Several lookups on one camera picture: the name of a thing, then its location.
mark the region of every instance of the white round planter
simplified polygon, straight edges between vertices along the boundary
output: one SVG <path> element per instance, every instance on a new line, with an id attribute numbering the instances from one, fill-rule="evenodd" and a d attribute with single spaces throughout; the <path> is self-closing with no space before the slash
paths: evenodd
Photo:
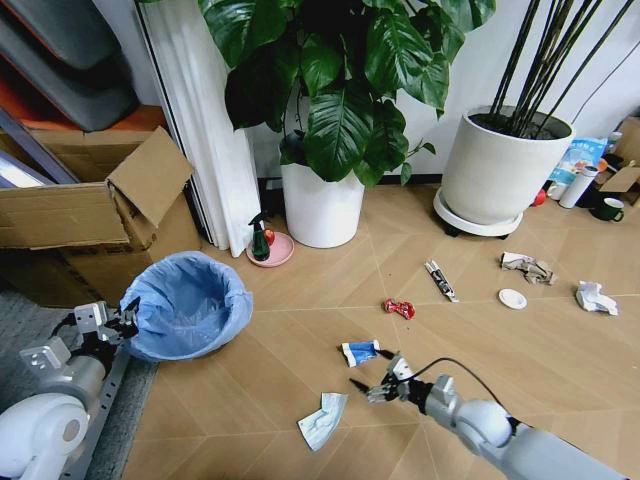
<path id="1" fill-rule="evenodd" d="M 524 140 L 495 133 L 463 115 L 442 176 L 442 194 L 459 217 L 480 225 L 506 222 L 522 213 L 549 178 L 573 140 L 571 125 L 551 117 L 547 128 L 558 140 Z M 509 107 L 503 113 L 510 114 Z M 536 113 L 534 121 L 541 121 Z"/>
<path id="2" fill-rule="evenodd" d="M 316 248 L 347 243 L 358 229 L 364 185 L 353 172 L 339 182 L 325 182 L 298 164 L 282 165 L 282 188 L 289 233 Z"/>

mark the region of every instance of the blue package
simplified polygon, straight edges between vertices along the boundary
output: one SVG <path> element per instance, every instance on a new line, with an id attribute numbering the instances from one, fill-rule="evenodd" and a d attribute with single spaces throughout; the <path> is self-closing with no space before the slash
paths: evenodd
<path id="1" fill-rule="evenodd" d="M 230 342 L 251 318 L 253 297 L 236 272 L 202 252 L 169 255 L 142 272 L 120 300 L 140 297 L 139 333 L 129 352 L 144 360 L 186 360 Z"/>
<path id="2" fill-rule="evenodd" d="M 549 180 L 569 185 L 585 166 L 603 170 L 600 165 L 600 158 L 604 154 L 605 148 L 607 148 L 606 138 L 575 138 L 558 162 L 558 165 L 556 165 L 556 168 L 551 172 Z"/>
<path id="3" fill-rule="evenodd" d="M 377 340 L 342 344 L 342 353 L 347 357 L 347 363 L 350 367 L 358 366 L 367 360 L 375 358 L 378 355 L 376 350 L 380 350 L 380 344 Z"/>

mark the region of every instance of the face mask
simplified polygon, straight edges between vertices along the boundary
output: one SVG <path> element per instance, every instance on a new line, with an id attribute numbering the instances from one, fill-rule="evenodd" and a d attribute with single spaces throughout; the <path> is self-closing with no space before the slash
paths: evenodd
<path id="1" fill-rule="evenodd" d="M 380 350 L 380 344 L 377 340 L 342 344 L 342 353 L 347 357 L 347 363 L 350 367 L 355 367 L 375 358 L 377 355 L 376 350 Z"/>
<path id="2" fill-rule="evenodd" d="M 323 447 L 340 423 L 347 397 L 341 393 L 323 393 L 320 410 L 298 421 L 302 436 L 314 452 Z"/>

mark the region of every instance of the spray bottle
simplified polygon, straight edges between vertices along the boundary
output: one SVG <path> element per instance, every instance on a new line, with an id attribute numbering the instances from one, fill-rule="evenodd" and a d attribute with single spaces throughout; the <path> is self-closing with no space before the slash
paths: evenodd
<path id="1" fill-rule="evenodd" d="M 271 253 L 269 243 L 267 243 L 267 238 L 264 236 L 264 230 L 260 223 L 262 220 L 266 220 L 267 217 L 268 213 L 262 211 L 249 222 L 249 225 L 253 225 L 253 245 L 251 247 L 251 253 L 253 254 L 253 258 L 259 262 L 267 260 Z"/>

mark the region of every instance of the blue trash bag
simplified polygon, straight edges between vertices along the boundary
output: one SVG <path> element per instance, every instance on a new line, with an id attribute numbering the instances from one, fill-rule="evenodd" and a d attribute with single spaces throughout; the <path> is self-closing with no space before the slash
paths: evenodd
<path id="1" fill-rule="evenodd" d="M 251 318 L 253 296 L 236 272 L 201 252 L 154 263 L 127 289 L 120 307 L 140 297 L 132 355 L 158 362 L 204 355 L 231 341 Z"/>

